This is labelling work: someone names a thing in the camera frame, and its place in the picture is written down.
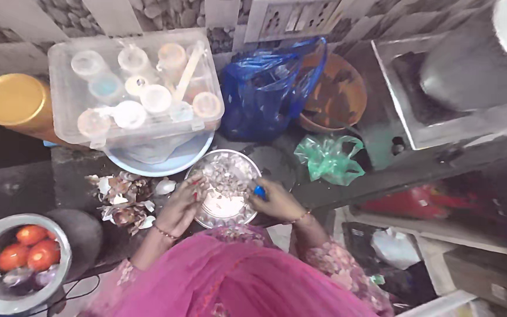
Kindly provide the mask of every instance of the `tomato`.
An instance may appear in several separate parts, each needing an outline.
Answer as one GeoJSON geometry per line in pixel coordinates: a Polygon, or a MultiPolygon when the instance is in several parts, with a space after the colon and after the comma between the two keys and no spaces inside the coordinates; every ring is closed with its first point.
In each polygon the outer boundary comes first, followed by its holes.
{"type": "Polygon", "coordinates": [[[48,238],[49,238],[50,240],[56,240],[56,235],[55,235],[55,234],[53,234],[53,232],[52,232],[52,231],[47,230],[47,231],[46,231],[46,234],[48,235],[48,238]]]}
{"type": "Polygon", "coordinates": [[[37,225],[24,226],[17,232],[17,240],[24,245],[36,244],[47,236],[48,230],[37,225]]]}
{"type": "Polygon", "coordinates": [[[25,245],[16,243],[8,245],[0,253],[0,270],[10,271],[24,266],[29,255],[29,248],[25,245]]]}
{"type": "Polygon", "coordinates": [[[60,262],[60,244],[52,240],[43,240],[34,245],[29,252],[27,265],[35,271],[45,271],[60,262]]]}

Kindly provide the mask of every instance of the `plastic bag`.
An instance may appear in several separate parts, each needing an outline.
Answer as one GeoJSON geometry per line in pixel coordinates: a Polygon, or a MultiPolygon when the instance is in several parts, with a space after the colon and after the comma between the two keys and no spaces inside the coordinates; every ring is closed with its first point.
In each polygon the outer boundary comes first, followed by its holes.
{"type": "Polygon", "coordinates": [[[295,149],[295,155],[301,164],[308,166],[310,180],[322,177],[329,183],[349,185],[354,179],[365,174],[358,162],[351,158],[363,148],[363,142],[353,136],[344,135],[334,139],[329,135],[308,135],[295,149]],[[344,142],[354,143],[349,154],[342,150],[344,142]]]}
{"type": "Polygon", "coordinates": [[[418,249],[410,237],[391,228],[375,232],[371,246],[379,258],[399,270],[405,270],[421,261],[418,249]]]}
{"type": "Polygon", "coordinates": [[[326,40],[314,38],[276,50],[236,55],[222,70],[225,111],[220,131],[235,141],[271,141],[300,115],[327,58],[326,40]],[[318,67],[299,71],[306,54],[316,50],[318,67]]]}

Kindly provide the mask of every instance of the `cable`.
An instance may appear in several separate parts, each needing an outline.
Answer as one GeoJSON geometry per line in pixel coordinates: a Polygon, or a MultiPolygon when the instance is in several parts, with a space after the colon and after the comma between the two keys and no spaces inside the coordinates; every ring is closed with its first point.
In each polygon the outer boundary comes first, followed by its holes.
{"type": "Polygon", "coordinates": [[[60,302],[63,302],[63,301],[68,301],[68,300],[70,300],[70,299],[78,299],[78,298],[80,298],[80,297],[87,296],[87,295],[89,295],[89,294],[93,293],[93,292],[97,289],[97,287],[99,287],[99,284],[101,284],[101,277],[99,277],[98,275],[93,275],[93,276],[96,276],[96,277],[97,277],[97,285],[95,285],[95,287],[93,287],[93,289],[92,289],[92,290],[90,290],[89,292],[87,292],[87,293],[85,293],[85,294],[82,294],[82,295],[74,296],[74,297],[67,297],[67,295],[68,295],[68,294],[69,294],[69,293],[70,293],[70,292],[74,289],[74,287],[75,287],[75,286],[76,286],[79,282],[81,282],[82,280],[76,281],[76,282],[75,282],[75,284],[72,286],[72,288],[70,288],[70,289],[67,291],[66,295],[64,295],[64,297],[62,297],[59,301],[57,301],[57,302],[53,303],[52,305],[48,306],[47,308],[45,308],[45,309],[43,309],[43,310],[40,310],[40,311],[38,311],[38,312],[36,312],[36,313],[32,313],[32,314],[30,314],[30,315],[27,315],[26,317],[30,317],[30,316],[36,315],[36,314],[38,314],[38,313],[43,313],[43,312],[45,312],[45,311],[49,310],[49,309],[50,309],[50,308],[52,308],[54,305],[56,305],[56,304],[58,304],[58,303],[60,303],[60,302]]]}

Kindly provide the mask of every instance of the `blue plastic bag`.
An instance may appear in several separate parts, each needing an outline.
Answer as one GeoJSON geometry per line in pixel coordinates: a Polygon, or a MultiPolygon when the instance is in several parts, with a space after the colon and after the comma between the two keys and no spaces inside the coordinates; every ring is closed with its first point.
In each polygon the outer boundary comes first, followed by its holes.
{"type": "Polygon", "coordinates": [[[304,109],[327,53],[326,40],[314,38],[292,47],[236,55],[222,70],[222,133],[235,141],[277,138],[304,109]],[[299,76],[303,57],[317,49],[322,51],[320,64],[299,76]]]}

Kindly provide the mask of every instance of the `bracelet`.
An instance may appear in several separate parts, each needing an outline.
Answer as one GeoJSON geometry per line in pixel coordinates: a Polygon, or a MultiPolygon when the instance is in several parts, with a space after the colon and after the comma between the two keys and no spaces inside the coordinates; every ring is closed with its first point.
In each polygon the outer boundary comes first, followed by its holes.
{"type": "Polygon", "coordinates": [[[156,226],[156,221],[154,220],[154,223],[152,224],[152,227],[156,228],[156,230],[158,230],[158,232],[160,234],[163,234],[165,235],[166,237],[170,238],[170,239],[173,239],[173,240],[178,240],[180,237],[176,237],[176,236],[173,236],[171,234],[168,234],[167,232],[165,232],[164,230],[158,228],[158,226],[156,226]]]}
{"type": "Polygon", "coordinates": [[[298,219],[295,219],[295,220],[293,220],[293,221],[289,221],[289,222],[287,222],[287,224],[288,224],[288,225],[292,225],[293,223],[295,223],[295,222],[297,222],[297,221],[299,221],[299,220],[302,220],[304,217],[306,217],[306,215],[309,215],[311,211],[312,211],[312,210],[310,210],[310,209],[309,209],[309,210],[308,210],[308,211],[307,211],[304,215],[302,215],[302,217],[300,217],[300,218],[298,218],[298,219]]]}

